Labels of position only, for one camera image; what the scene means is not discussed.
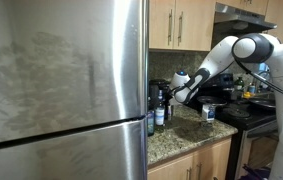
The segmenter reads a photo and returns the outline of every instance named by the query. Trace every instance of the refrigerator door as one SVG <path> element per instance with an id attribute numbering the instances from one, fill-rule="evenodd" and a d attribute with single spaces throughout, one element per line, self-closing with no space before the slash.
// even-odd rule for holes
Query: refrigerator door
<path id="1" fill-rule="evenodd" d="M 0 142 L 140 117 L 146 2 L 0 0 Z"/>
<path id="2" fill-rule="evenodd" d="M 146 179 L 145 121 L 0 150 L 0 180 Z"/>

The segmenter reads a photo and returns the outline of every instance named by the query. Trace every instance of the tile backsplash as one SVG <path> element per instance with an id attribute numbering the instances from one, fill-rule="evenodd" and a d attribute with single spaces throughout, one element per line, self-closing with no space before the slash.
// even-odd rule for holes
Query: tile backsplash
<path id="1" fill-rule="evenodd" d="M 193 75 L 201 65 L 209 52 L 149 52 L 149 79 L 165 79 L 170 81 L 176 71 L 184 70 L 190 76 Z M 244 64 L 250 70 L 257 70 L 258 65 Z M 253 77 L 233 62 L 225 71 L 233 73 L 234 79 L 242 76 L 246 85 L 252 82 Z"/>

